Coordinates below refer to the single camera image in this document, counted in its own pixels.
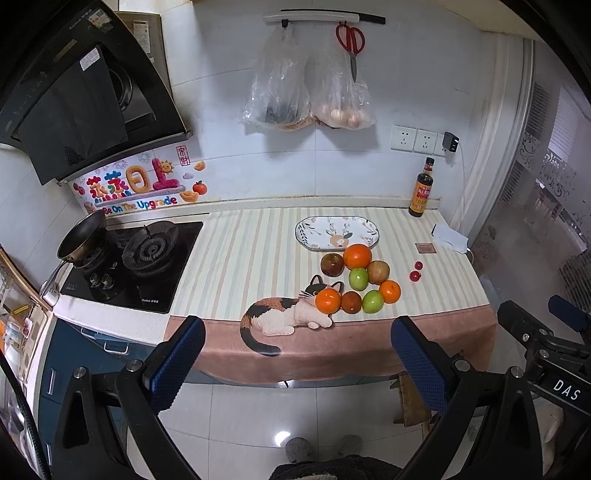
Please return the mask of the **green apple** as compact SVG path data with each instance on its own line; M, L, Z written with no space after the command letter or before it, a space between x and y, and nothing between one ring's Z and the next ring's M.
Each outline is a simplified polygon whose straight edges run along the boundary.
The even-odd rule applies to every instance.
M370 290L363 296L363 312L368 314L378 313L384 307L384 297L379 290Z
M356 267L349 271L349 286L358 292L361 292L369 285L369 272L366 268Z

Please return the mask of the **dark orange fruit front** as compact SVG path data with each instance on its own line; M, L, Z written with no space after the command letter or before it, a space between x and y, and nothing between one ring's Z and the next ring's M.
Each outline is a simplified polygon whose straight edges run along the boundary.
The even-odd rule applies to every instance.
M359 313L363 308L363 300L356 291L348 291L342 294L341 309L349 315Z

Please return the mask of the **reddish yellow apple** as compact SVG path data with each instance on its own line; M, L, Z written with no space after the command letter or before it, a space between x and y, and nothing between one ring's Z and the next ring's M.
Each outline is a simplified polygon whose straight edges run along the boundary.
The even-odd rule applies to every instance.
M390 277L390 266L382 260L372 261L368 267L369 282L374 285L381 285Z

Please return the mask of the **large orange top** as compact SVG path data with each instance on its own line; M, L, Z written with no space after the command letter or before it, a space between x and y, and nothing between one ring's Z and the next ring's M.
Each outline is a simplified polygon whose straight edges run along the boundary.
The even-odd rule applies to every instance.
M372 251L367 245L354 244L346 248L342 253L342 258L349 270L367 268L372 262Z

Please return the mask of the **dark red apple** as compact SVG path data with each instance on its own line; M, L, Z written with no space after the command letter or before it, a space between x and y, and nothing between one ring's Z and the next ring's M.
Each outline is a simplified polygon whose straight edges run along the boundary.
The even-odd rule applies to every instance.
M327 253L322 256L321 270L325 276L339 277L345 269L345 262L342 255L338 253Z

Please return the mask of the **wooden stool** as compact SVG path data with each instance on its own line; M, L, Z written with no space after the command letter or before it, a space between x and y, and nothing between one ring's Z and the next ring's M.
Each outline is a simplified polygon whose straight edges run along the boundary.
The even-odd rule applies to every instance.
M407 372L391 376L390 381L390 389L397 390L400 397L400 412L394 414L394 424L406 428L419 427L422 438L426 439L438 420L438 414L425 405Z

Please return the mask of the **frosted glass sliding door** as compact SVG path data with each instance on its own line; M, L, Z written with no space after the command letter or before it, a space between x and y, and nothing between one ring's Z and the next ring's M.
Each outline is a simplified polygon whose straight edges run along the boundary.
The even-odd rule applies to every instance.
M491 301L590 290L590 102L544 42L486 32L450 225Z

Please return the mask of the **blue kitchen cabinet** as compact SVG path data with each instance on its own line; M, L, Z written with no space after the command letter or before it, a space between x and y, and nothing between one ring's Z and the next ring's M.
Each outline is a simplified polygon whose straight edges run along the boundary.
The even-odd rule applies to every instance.
M53 332L42 380L39 434L56 479L135 479L120 435L128 427L115 378L156 348L133 344L117 357L64 321Z

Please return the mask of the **black frying pan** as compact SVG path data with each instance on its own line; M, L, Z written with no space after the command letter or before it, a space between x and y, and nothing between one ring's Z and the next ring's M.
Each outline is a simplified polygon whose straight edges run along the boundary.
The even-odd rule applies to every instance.
M59 264L42 284L39 295L44 297L52 288L63 266L67 263L80 262L89 257L102 245L105 236L106 215L102 209L79 220L61 241L57 250Z

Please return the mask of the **oval floral ceramic plate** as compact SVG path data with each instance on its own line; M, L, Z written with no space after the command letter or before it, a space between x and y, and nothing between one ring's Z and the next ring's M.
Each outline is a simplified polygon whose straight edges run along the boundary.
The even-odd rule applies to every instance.
M356 244L373 248L380 240L377 225L361 216L308 216L295 225L294 236L317 252L342 252Z

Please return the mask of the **right plastic bag with eggs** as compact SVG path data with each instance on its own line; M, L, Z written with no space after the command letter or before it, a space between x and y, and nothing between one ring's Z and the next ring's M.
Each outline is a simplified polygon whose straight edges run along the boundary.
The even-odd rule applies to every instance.
M311 115L332 129L359 131L376 123L370 91L361 74L353 79L351 57L334 41L314 55Z

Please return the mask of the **black range hood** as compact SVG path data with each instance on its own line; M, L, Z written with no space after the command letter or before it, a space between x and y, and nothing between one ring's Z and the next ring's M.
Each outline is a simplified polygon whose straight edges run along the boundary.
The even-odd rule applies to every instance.
M41 184L187 139L169 90L102 1L1 4L1 142Z

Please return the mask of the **left hanging plastic bag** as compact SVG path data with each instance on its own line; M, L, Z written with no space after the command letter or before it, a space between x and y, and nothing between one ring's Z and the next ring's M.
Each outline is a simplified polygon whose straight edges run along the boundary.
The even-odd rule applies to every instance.
M297 131L311 124L311 97L305 83L308 55L297 44L287 20L260 50L242 123L253 128Z

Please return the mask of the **right white wall socket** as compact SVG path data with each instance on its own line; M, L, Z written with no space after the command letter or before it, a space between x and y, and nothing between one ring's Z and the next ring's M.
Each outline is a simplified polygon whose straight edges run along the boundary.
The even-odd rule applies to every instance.
M431 155L435 152L438 134L436 132L418 129L413 151Z

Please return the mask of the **colourful wall sticker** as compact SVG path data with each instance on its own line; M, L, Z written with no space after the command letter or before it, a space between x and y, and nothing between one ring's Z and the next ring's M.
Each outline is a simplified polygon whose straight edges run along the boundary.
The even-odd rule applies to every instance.
M207 194L206 163L191 158L184 144L117 160L71 181L88 213L107 217L193 204Z

